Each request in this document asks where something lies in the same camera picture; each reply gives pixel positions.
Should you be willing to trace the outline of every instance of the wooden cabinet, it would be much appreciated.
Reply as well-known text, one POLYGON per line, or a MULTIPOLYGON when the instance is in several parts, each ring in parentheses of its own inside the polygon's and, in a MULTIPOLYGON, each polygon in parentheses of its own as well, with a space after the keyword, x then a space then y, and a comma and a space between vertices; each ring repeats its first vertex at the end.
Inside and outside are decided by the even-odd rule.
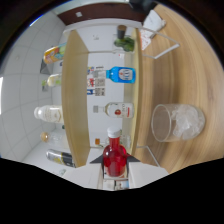
MULTIPOLYGON (((136 82, 124 84, 124 101, 134 104, 135 115, 132 119, 124 119, 122 127, 123 133, 131 136, 131 148, 128 150, 131 155, 135 153, 137 145, 142 96, 142 56, 137 29, 134 29, 132 37, 135 39, 135 52, 125 55, 125 66, 135 68, 136 82)), ((62 108, 66 135, 76 167, 86 165, 90 152, 86 94, 88 53, 78 32, 71 30, 62 68, 62 108)))

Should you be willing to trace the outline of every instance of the small container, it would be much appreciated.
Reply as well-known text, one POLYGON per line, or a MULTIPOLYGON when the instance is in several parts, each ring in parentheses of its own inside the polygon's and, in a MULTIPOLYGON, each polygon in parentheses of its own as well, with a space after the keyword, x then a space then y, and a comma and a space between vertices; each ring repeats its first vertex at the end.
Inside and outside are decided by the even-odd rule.
POLYGON ((136 72, 134 68, 128 67, 113 67, 110 70, 94 71, 94 78, 107 78, 116 83, 130 83, 133 84, 136 79, 136 72))
POLYGON ((46 64, 51 64, 56 61, 63 60, 65 49, 66 49, 66 43, 63 43, 45 51, 44 58, 43 58, 44 62, 46 64))
POLYGON ((152 115, 151 128, 159 142, 189 140, 205 125, 202 111, 188 104, 159 104, 152 115))
POLYGON ((34 110, 34 116, 35 118, 46 122, 64 124, 61 105, 46 105, 43 107, 36 107, 34 110))
POLYGON ((72 159, 72 155, 66 152, 60 152, 58 150, 49 149, 46 152, 46 157, 48 160, 70 167, 75 167, 75 163, 72 159))
POLYGON ((103 151, 103 162, 109 177, 121 177, 125 173, 127 152, 120 145, 120 128, 111 126, 107 129, 109 142, 103 151))
POLYGON ((108 103, 105 107, 93 106, 94 113, 106 113, 107 116, 113 118, 133 118, 133 103, 108 103))

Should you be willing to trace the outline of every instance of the lid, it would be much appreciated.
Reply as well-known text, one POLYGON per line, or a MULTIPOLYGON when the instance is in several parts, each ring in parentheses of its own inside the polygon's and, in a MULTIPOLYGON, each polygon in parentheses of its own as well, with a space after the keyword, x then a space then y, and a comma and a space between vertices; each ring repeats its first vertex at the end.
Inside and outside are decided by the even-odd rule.
POLYGON ((99 145, 100 144, 100 139, 99 138, 96 138, 95 139, 95 145, 99 145))
POLYGON ((99 107, 93 106, 93 113, 98 113, 98 112, 99 112, 99 107))
POLYGON ((40 134, 40 139, 43 142, 48 142, 48 140, 49 140, 49 134, 47 132, 42 132, 40 134))
POLYGON ((118 138, 120 137, 120 128, 117 126, 110 126, 107 129, 107 134, 109 138, 118 138))
POLYGON ((40 108, 40 107, 36 107, 35 110, 34 110, 34 116, 35 116, 35 118, 37 118, 37 119, 40 119, 40 118, 39 118, 39 115, 38 115, 38 110, 39 110, 39 108, 40 108))

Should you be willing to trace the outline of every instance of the bottle cap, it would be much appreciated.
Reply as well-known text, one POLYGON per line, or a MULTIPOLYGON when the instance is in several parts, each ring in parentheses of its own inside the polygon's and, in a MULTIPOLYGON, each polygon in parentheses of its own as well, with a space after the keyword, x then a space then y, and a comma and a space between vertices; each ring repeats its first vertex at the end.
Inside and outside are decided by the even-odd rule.
POLYGON ((99 145, 100 144, 100 139, 99 138, 96 138, 95 139, 95 145, 99 145))
POLYGON ((118 39, 124 39, 126 29, 127 29, 127 27, 124 25, 120 25, 117 27, 117 38, 118 39))
POLYGON ((38 115, 38 110, 39 110, 39 107, 36 107, 34 110, 34 116, 35 116, 35 118, 40 119, 39 115, 38 115))
POLYGON ((98 112, 99 112, 99 107, 93 106, 93 113, 98 113, 98 112))
POLYGON ((40 139, 43 142, 48 142, 48 140, 49 140, 49 134, 47 132, 42 132, 40 134, 40 139))
POLYGON ((109 138, 120 137, 120 128, 117 126, 111 126, 107 129, 107 134, 109 138))

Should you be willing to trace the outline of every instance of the product label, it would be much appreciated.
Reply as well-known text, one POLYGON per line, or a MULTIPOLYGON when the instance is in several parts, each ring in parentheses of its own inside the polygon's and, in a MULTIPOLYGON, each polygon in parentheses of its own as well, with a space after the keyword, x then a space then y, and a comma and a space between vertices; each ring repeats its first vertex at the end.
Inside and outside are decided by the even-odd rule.
POLYGON ((44 120, 47 122, 60 123, 62 114, 58 108, 46 108, 44 111, 44 120))
POLYGON ((121 69, 119 70, 119 78, 122 80, 132 80, 133 71, 131 69, 121 69))
POLYGON ((93 66, 87 67, 87 74, 88 75, 93 74, 93 72, 94 72, 94 67, 93 66))
POLYGON ((110 117, 132 118, 133 104, 131 103, 111 103, 107 109, 110 117))
POLYGON ((105 88, 95 88, 95 96, 105 96, 105 88))
POLYGON ((87 79, 87 87, 98 87, 98 86, 105 86, 105 79, 94 79, 90 78, 87 79))

